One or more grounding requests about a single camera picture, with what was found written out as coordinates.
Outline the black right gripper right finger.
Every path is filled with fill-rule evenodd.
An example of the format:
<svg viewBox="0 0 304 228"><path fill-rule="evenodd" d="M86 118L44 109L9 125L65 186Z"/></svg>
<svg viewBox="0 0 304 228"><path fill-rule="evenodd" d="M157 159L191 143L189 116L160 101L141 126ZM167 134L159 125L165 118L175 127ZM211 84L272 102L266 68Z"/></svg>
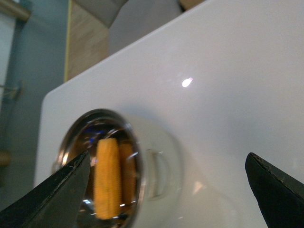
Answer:
<svg viewBox="0 0 304 228"><path fill-rule="evenodd" d="M250 188L269 228L304 226L304 184L254 153L245 170Z"/></svg>

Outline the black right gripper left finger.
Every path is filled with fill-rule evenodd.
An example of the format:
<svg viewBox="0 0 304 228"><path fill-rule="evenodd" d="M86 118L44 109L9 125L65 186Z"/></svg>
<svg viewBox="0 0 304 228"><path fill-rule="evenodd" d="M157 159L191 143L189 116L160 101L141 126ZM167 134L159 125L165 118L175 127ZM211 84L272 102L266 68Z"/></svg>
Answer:
<svg viewBox="0 0 304 228"><path fill-rule="evenodd" d="M90 155L82 152L0 213L2 228L71 228L90 173Z"/></svg>

